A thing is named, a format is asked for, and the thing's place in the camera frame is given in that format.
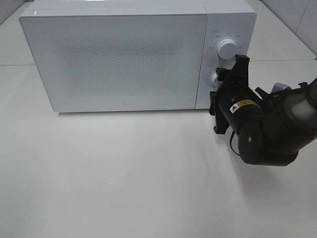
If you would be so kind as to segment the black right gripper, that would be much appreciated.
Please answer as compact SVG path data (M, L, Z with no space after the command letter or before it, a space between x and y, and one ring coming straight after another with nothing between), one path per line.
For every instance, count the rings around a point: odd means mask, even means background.
M248 56L235 55L232 69L216 69L217 81L222 85L236 83L248 86L249 62ZM253 94L250 88L238 86L224 86L210 92L210 114L215 116L213 129L216 134L225 134L229 127L233 129L238 136L238 154L245 163L260 162L264 142L260 125L264 112L257 102L271 101L286 90L290 90L290 86L275 83L270 93L257 87Z

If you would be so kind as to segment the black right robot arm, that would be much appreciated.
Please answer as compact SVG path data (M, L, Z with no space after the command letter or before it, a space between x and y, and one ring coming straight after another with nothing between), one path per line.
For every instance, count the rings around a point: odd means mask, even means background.
M317 137L317 83L292 89L276 83L270 93L249 86L249 58L236 55L231 69L217 68L220 83L210 92L214 131L232 128L237 155L251 165L284 167Z

